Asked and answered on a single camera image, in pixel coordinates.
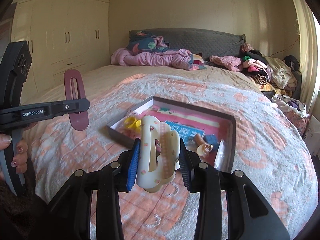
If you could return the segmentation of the cream claw hair clip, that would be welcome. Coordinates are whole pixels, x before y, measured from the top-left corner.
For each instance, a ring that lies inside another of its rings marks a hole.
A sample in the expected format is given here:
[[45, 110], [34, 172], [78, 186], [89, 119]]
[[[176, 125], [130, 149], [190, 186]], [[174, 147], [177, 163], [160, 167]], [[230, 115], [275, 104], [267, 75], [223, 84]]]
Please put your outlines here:
[[154, 116], [143, 117], [136, 184], [156, 193], [172, 182], [180, 168], [180, 148], [178, 132]]

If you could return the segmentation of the cream built-in wardrobe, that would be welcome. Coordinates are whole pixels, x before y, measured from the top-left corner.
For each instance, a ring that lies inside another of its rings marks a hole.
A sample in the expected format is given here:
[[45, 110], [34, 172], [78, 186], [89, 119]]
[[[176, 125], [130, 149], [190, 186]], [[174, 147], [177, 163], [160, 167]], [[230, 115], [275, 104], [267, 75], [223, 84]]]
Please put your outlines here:
[[26, 41], [33, 59], [22, 101], [110, 61], [109, 0], [14, 0], [11, 40]]

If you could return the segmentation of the pile of folded clothes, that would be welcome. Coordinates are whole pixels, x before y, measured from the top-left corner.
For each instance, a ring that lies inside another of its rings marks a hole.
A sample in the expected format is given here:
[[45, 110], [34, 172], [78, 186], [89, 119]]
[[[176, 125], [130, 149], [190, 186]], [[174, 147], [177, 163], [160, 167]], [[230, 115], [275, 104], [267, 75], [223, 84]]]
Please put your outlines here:
[[241, 45], [240, 56], [243, 71], [258, 84], [260, 90], [291, 96], [298, 88], [293, 67], [284, 60], [264, 56], [247, 43]]

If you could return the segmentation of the white paper bag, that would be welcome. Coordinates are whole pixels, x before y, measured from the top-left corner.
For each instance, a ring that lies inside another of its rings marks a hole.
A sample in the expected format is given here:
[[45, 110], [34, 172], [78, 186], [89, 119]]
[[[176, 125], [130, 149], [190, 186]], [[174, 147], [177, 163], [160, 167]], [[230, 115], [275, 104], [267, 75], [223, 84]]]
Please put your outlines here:
[[311, 155], [316, 156], [320, 147], [320, 122], [312, 115], [306, 132], [304, 142]]

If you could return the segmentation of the cream curtain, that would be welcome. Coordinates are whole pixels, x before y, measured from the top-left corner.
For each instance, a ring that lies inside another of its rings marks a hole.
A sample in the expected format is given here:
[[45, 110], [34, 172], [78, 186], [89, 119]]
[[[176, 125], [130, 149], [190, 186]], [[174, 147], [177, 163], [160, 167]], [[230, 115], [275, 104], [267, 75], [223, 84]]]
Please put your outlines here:
[[319, 24], [305, 0], [293, 0], [293, 3], [299, 27], [302, 72], [300, 100], [312, 113], [319, 90]]

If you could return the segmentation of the dark shallow box pink lining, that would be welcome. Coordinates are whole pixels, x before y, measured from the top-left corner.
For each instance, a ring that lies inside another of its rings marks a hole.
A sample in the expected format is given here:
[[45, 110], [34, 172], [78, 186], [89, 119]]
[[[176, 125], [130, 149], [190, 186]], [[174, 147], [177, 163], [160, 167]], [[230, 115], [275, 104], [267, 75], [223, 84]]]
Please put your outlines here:
[[[235, 118], [229, 114], [187, 103], [159, 98], [148, 97], [121, 111], [106, 125], [108, 135], [117, 143], [131, 148], [140, 132], [134, 129], [137, 121], [151, 115], [159, 121], [168, 124], [172, 130], [178, 132], [186, 148], [196, 151], [195, 135], [204, 137], [214, 134], [218, 140], [225, 141], [224, 166], [221, 171], [232, 171], [235, 156], [236, 125]], [[205, 160], [214, 165], [217, 148], [212, 151], [212, 157]]]

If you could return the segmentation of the dark floral pillow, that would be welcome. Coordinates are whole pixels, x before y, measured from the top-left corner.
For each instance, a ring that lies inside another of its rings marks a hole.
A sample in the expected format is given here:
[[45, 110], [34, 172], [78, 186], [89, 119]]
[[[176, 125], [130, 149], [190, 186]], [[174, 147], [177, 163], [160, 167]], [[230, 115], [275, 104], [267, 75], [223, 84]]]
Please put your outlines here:
[[153, 35], [148, 31], [137, 31], [130, 34], [126, 48], [134, 55], [143, 52], [162, 53], [169, 50], [169, 44], [165, 42], [163, 36]]

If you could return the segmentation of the maroon oval hair clip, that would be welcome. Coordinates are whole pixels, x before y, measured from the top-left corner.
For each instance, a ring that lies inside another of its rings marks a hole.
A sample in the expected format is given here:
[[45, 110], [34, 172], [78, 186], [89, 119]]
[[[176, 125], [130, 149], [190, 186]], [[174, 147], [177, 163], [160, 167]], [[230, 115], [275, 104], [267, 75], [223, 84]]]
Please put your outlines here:
[[84, 83], [78, 70], [70, 69], [64, 73], [67, 111], [71, 126], [77, 131], [84, 131], [89, 125], [88, 109], [90, 102], [86, 99]]

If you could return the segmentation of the floral bag of clothes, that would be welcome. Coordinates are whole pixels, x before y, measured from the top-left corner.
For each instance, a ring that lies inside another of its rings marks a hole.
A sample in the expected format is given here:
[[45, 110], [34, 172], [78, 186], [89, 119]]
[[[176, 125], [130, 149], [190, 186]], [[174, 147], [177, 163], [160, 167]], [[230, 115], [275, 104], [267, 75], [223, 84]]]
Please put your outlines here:
[[299, 134], [303, 136], [310, 120], [305, 103], [281, 94], [274, 94], [271, 101], [278, 105], [278, 108], [292, 122]]

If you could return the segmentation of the clear plastic bag white card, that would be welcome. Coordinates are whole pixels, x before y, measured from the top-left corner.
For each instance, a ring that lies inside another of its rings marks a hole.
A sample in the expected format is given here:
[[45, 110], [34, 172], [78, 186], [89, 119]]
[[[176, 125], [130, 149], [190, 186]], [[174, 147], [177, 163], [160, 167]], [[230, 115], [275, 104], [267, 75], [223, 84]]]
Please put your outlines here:
[[219, 171], [221, 171], [224, 166], [224, 155], [225, 155], [225, 141], [222, 139], [217, 149], [216, 157], [214, 161], [214, 167]]

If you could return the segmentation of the pink sweater on bed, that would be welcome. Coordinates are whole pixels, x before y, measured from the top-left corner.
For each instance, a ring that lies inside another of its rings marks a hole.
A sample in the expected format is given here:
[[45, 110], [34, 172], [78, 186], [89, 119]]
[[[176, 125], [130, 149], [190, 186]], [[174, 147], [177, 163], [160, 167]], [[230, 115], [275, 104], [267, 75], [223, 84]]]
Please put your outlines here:
[[241, 72], [243, 70], [242, 61], [239, 57], [212, 55], [209, 57], [209, 61], [233, 72]]

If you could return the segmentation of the pink quilt pile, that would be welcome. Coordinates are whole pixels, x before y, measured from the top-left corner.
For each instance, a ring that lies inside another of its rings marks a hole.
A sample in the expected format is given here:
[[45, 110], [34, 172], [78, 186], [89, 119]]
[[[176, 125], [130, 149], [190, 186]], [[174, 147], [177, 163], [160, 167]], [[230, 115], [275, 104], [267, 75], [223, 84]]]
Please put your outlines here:
[[120, 48], [111, 56], [111, 64], [119, 66], [174, 67], [183, 70], [205, 69], [203, 64], [195, 64], [193, 54], [186, 50], [167, 50], [165, 52], [141, 52], [134, 55], [132, 51]]

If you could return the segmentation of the grey padded headboard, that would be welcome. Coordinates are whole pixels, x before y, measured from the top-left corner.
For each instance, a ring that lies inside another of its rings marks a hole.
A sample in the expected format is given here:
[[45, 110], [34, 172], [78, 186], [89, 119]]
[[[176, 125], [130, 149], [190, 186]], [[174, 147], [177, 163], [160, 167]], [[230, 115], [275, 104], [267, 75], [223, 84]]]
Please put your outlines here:
[[238, 56], [246, 36], [221, 31], [195, 28], [141, 29], [141, 33], [164, 38], [170, 49], [187, 49], [194, 54], [201, 53], [204, 59], [215, 56]]

